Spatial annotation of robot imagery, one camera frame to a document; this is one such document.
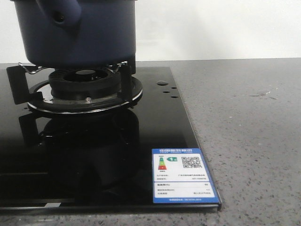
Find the black metal pot support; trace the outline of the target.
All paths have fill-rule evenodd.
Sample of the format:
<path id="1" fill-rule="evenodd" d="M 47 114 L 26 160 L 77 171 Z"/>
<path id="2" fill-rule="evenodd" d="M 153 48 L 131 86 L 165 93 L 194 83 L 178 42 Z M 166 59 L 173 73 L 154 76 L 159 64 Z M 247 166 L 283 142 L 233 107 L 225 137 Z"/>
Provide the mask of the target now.
<path id="1" fill-rule="evenodd" d="M 121 76 L 121 89 L 114 94 L 96 99 L 90 97 L 87 97 L 84 100 L 65 100 L 56 98 L 51 94 L 49 78 L 46 81 L 29 88 L 26 78 L 28 73 L 20 66 L 8 67 L 7 74 L 13 100 L 17 105 L 27 103 L 33 110 L 51 114 L 71 115 L 99 113 L 112 111 L 121 107 L 133 107 L 141 99 L 143 94 L 142 83 L 137 78 L 133 77 L 133 74 L 135 74 L 135 58 L 131 57 L 125 61 L 127 61 L 128 65 L 122 65 L 117 71 Z M 122 61 L 118 61 L 116 63 L 89 68 L 56 68 L 54 71 L 103 69 L 106 65 L 114 65 L 121 62 Z"/>

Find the dark blue cooking pot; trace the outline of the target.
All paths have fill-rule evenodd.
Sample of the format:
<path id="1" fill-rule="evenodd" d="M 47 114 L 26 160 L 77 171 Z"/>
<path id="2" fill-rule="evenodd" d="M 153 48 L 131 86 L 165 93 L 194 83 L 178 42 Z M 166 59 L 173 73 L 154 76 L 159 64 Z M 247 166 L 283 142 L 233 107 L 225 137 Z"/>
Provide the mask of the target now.
<path id="1" fill-rule="evenodd" d="M 133 0 L 16 0 L 27 59 L 38 66 L 79 68 L 135 56 Z"/>

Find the blue energy label sticker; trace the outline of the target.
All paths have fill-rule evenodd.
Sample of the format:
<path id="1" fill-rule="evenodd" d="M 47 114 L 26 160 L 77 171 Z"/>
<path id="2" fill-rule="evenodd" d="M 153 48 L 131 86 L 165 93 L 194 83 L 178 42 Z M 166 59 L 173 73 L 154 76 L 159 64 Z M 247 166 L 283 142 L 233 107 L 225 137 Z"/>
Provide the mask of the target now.
<path id="1" fill-rule="evenodd" d="M 152 149 L 153 202 L 220 204 L 199 148 Z"/>

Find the black glass gas stove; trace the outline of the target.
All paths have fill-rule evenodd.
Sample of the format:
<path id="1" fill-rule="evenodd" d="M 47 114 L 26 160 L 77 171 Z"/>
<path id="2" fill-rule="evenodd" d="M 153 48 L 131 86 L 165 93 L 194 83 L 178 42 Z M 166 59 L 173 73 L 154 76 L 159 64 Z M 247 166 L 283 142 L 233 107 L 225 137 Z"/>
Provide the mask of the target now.
<path id="1" fill-rule="evenodd" d="M 26 75 L 27 83 L 35 86 L 49 74 Z M 59 116 L 14 104 L 7 67 L 1 69 L 1 214 L 221 208 L 222 201 L 153 202 L 152 149 L 200 147 L 171 69 L 140 67 L 135 78 L 143 85 L 135 107 Z"/>

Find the black round gas burner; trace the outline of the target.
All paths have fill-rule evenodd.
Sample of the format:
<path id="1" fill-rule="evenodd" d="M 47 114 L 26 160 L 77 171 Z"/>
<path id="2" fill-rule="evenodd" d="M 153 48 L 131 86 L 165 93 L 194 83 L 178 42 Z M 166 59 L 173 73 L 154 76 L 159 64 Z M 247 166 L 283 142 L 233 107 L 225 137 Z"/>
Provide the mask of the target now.
<path id="1" fill-rule="evenodd" d="M 65 100 L 96 99 L 121 89 L 120 73 L 107 69 L 56 70 L 48 78 L 51 94 Z"/>

